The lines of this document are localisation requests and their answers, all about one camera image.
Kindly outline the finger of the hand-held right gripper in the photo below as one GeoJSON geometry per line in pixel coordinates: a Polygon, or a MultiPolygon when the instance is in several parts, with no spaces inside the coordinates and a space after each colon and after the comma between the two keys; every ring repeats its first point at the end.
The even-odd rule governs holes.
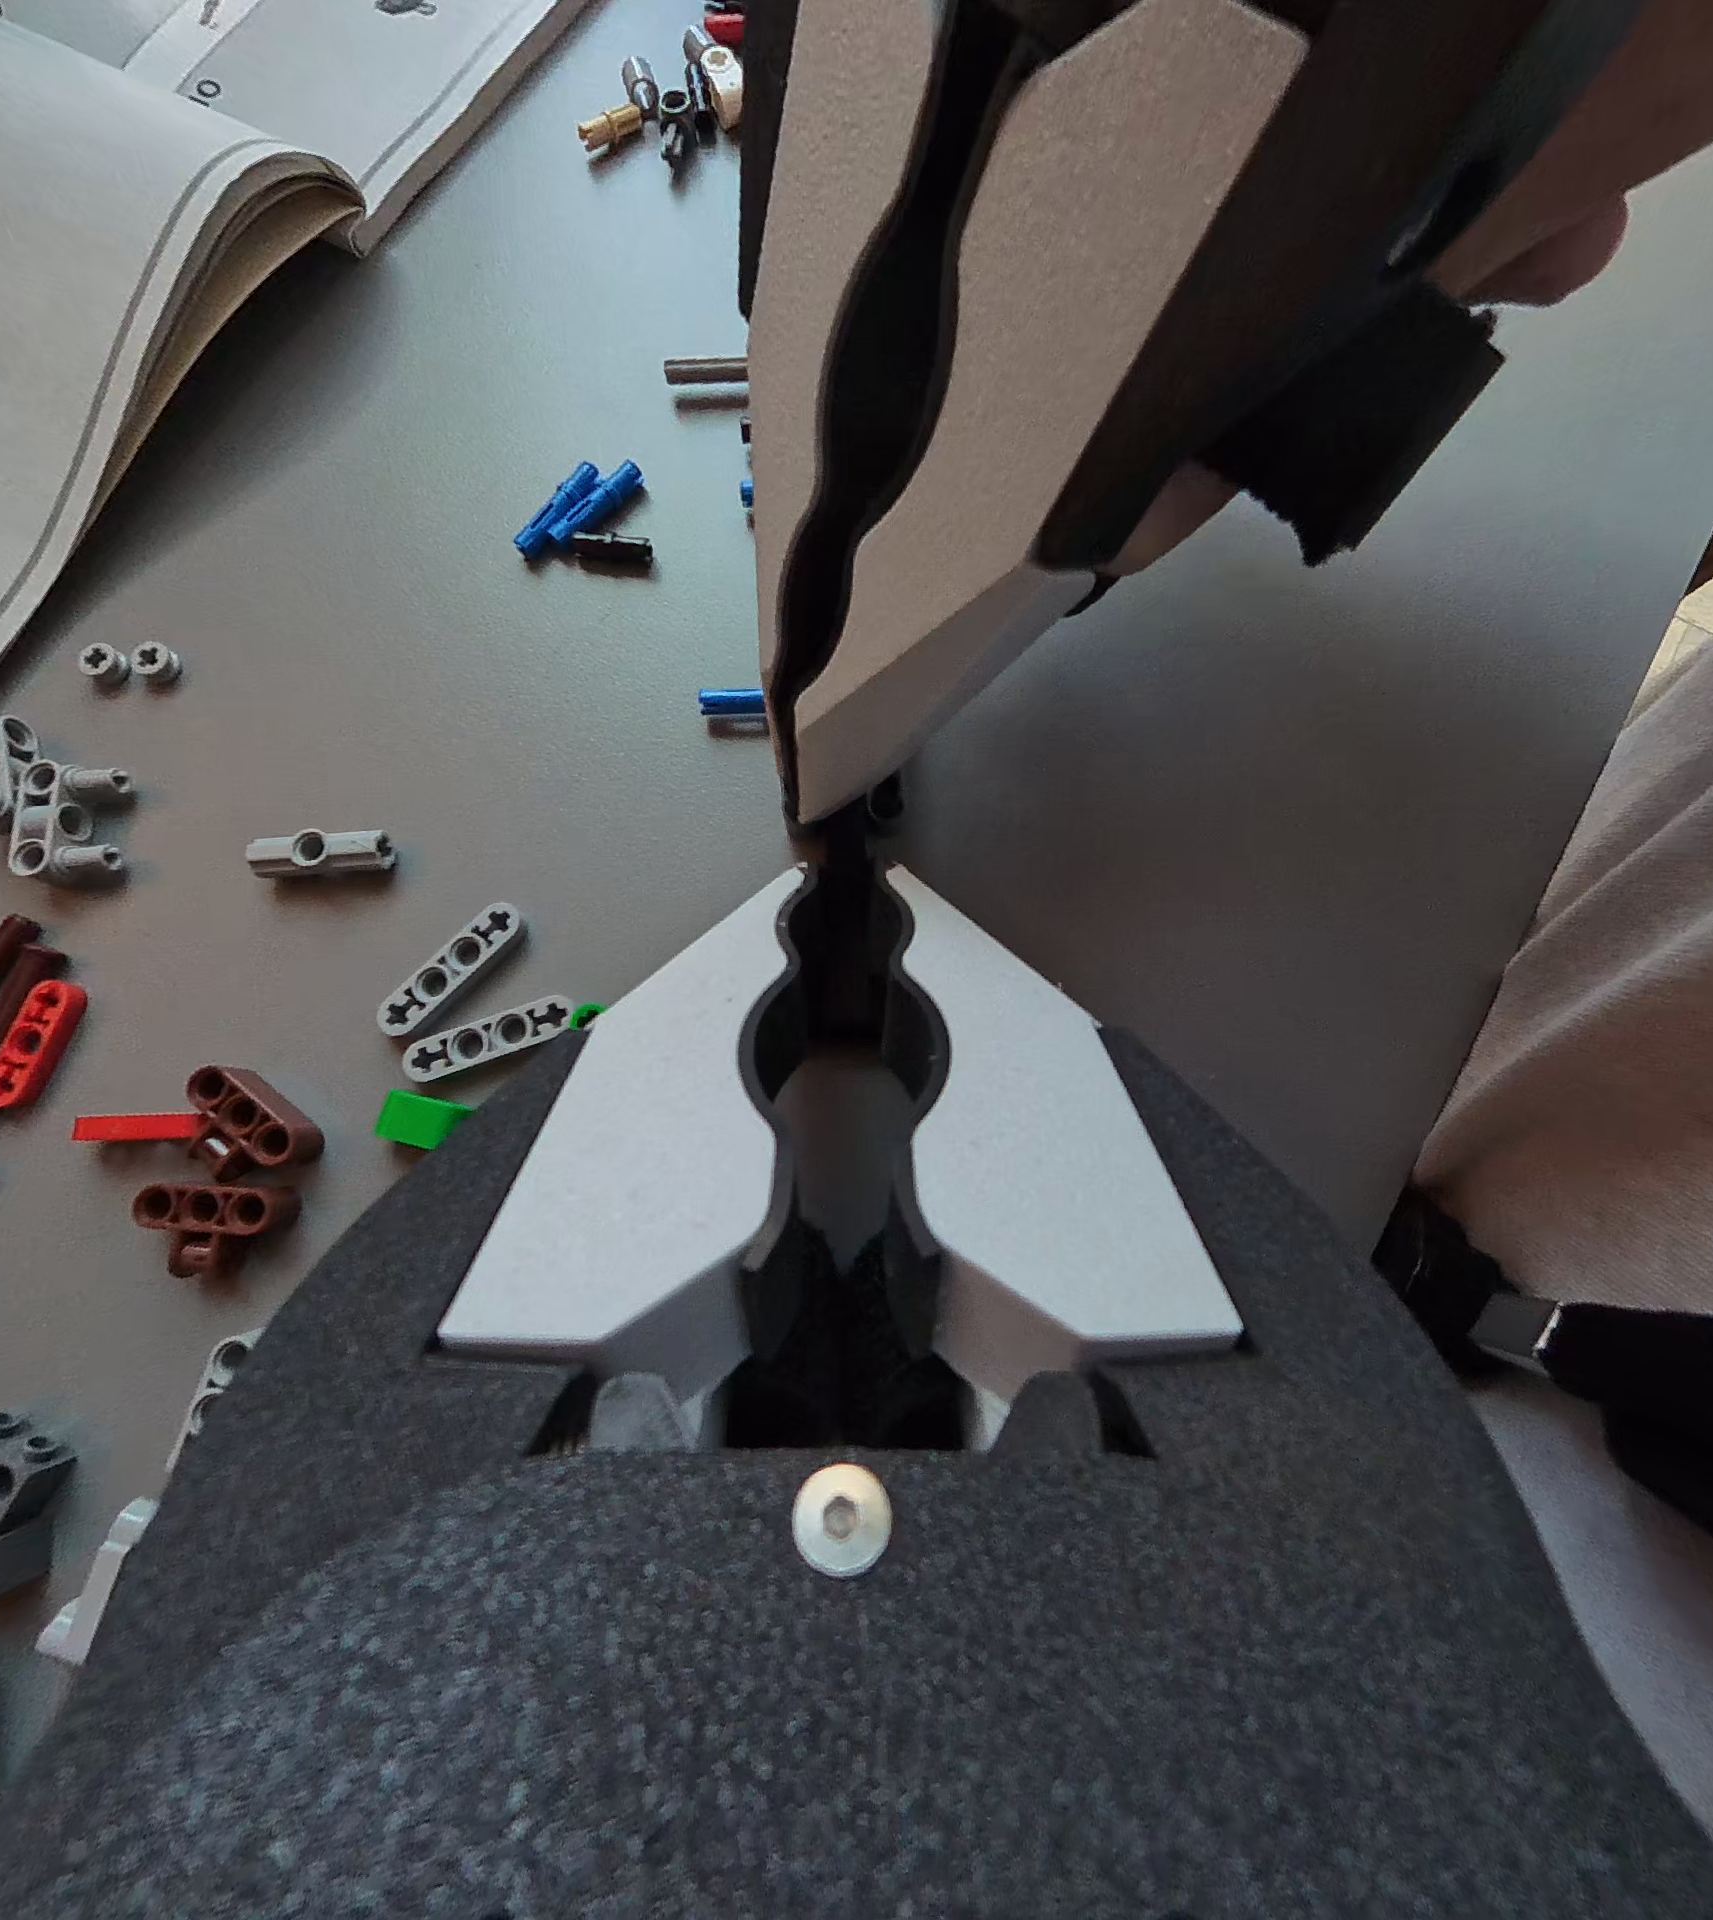
{"type": "Polygon", "coordinates": [[[1092,591],[1099,568],[1036,561],[1041,528],[1306,53],[1254,4],[1000,6],[1012,95],[961,220],[933,432],[859,543],[855,659],[802,697],[805,741],[868,776],[843,805],[1092,591]]]}
{"type": "Polygon", "coordinates": [[[750,301],[765,677],[802,824],[868,776],[805,741],[850,664],[860,540],[929,443],[954,344],[956,243],[1012,95],[1000,4],[799,4],[750,301]]]}

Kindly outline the person's right hand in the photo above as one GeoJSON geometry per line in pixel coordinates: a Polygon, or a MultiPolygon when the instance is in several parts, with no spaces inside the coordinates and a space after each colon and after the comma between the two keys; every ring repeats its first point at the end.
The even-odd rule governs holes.
{"type": "Polygon", "coordinates": [[[1430,277],[1474,306],[1555,306],[1621,250],[1631,191],[1709,145],[1713,1],[1652,1],[1541,151],[1430,277]]]}

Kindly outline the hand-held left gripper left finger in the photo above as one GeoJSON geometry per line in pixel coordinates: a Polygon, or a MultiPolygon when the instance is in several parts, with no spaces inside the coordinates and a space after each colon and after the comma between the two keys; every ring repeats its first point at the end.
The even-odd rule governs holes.
{"type": "Polygon", "coordinates": [[[693,1447],[835,1258],[775,1112],[809,1036],[787,868],[603,1012],[436,1326],[436,1351],[638,1378],[693,1447]]]}

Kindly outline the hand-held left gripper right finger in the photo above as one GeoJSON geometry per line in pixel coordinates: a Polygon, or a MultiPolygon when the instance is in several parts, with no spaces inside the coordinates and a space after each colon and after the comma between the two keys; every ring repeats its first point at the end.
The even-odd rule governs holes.
{"type": "Polygon", "coordinates": [[[1231,1351],[1244,1322],[1099,1019],[902,864],[883,1060],[912,1104],[889,1298],[991,1447],[1039,1376],[1231,1351]]]}

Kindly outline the white lego angled beam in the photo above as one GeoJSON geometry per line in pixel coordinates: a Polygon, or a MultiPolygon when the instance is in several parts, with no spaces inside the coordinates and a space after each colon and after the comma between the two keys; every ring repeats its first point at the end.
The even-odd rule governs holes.
{"type": "Polygon", "coordinates": [[[108,1526],[78,1595],[68,1599],[42,1628],[35,1651],[42,1657],[81,1668],[99,1636],[101,1619],[124,1564],[152,1523],[160,1499],[128,1499],[108,1526]]]}

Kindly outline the blue lego pin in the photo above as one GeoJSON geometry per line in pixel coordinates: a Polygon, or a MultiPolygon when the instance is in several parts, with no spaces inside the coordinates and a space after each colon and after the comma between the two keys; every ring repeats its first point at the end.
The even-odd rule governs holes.
{"type": "Polygon", "coordinates": [[[632,460],[620,461],[603,473],[572,499],[570,509],[555,521],[556,543],[592,534],[603,528],[644,483],[642,469],[632,460]]]}
{"type": "Polygon", "coordinates": [[[600,469],[595,461],[581,461],[516,531],[512,543],[526,564],[536,564],[555,543],[556,529],[568,525],[582,503],[595,494],[600,469]]]}

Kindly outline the light grey bent lego connector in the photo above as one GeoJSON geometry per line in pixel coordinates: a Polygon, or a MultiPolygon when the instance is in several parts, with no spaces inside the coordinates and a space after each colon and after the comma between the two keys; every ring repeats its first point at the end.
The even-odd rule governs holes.
{"type": "Polygon", "coordinates": [[[196,1387],[184,1410],[172,1447],[169,1452],[169,1458],[164,1464],[164,1483],[169,1482],[169,1477],[172,1477],[183,1454],[188,1452],[192,1442],[202,1431],[205,1419],[213,1410],[213,1405],[221,1401],[221,1398],[234,1384],[238,1372],[249,1362],[263,1332],[265,1332],[265,1326],[232,1332],[217,1340],[217,1343],[210,1347],[199,1372],[196,1387]]]}

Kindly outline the light grey lego axle connector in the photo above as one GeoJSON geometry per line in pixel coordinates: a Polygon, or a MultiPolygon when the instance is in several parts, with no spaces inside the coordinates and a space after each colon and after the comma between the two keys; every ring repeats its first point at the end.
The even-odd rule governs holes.
{"type": "Polygon", "coordinates": [[[389,876],[397,847],[385,827],[300,827],[250,838],[245,864],[274,883],[363,879],[389,876]]]}

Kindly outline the grey thin lego liftarm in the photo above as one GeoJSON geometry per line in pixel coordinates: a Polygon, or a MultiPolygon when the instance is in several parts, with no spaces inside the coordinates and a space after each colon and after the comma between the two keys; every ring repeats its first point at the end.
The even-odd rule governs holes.
{"type": "Polygon", "coordinates": [[[526,935],[523,909],[507,899],[485,906],[379,1002],[379,1034],[405,1042],[440,1017],[526,935]]]}
{"type": "Polygon", "coordinates": [[[579,1028],[581,1004],[570,996],[539,996],[417,1036],[403,1052],[405,1076],[420,1086],[516,1057],[579,1028]]]}

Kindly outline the lego instruction booklet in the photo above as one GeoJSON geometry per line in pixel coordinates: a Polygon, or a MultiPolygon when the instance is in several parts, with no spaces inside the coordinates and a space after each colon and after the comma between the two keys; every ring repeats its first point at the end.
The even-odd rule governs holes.
{"type": "Polygon", "coordinates": [[[238,306],[370,252],[581,9],[0,4],[0,662],[238,306]]]}

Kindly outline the brown lego liftarm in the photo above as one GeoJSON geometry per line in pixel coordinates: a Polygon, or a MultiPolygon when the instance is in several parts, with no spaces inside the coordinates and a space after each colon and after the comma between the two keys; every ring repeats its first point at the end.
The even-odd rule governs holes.
{"type": "Polygon", "coordinates": [[[187,1096],[196,1112],[187,1154],[213,1181],[300,1167],[324,1151],[317,1122],[249,1067],[196,1067],[187,1096]]]}
{"type": "Polygon", "coordinates": [[[288,1183],[219,1183],[160,1180],[143,1186],[131,1203],[133,1221],[166,1240],[166,1271],[179,1280],[232,1274],[263,1236],[300,1214],[300,1192],[288,1183]]]}

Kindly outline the red thin lego liftarm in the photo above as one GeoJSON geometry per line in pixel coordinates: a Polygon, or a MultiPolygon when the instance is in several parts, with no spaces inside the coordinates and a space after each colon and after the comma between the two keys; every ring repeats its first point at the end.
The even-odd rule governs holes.
{"type": "Polygon", "coordinates": [[[42,978],[29,987],[0,1039],[0,1113],[39,1104],[88,1007],[74,980],[42,978]]]}

